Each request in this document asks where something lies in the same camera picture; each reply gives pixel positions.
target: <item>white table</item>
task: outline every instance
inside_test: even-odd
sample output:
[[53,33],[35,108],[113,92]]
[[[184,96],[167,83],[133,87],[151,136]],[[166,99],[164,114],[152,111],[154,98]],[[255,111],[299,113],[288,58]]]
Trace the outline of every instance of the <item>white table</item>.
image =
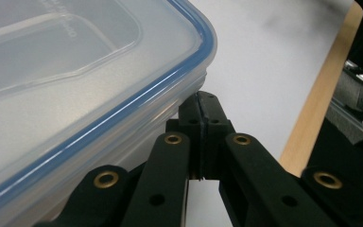
[[[219,98],[236,131],[256,137],[300,174],[361,19],[359,6],[351,7],[352,0],[190,2],[217,35],[201,90]],[[187,226],[232,226],[217,186],[190,182]]]

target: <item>translucent lid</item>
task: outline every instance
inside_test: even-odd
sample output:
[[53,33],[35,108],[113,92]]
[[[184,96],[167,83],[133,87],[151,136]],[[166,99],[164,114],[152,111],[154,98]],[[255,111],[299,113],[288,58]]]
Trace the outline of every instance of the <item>translucent lid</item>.
[[182,0],[0,0],[0,206],[215,46]]

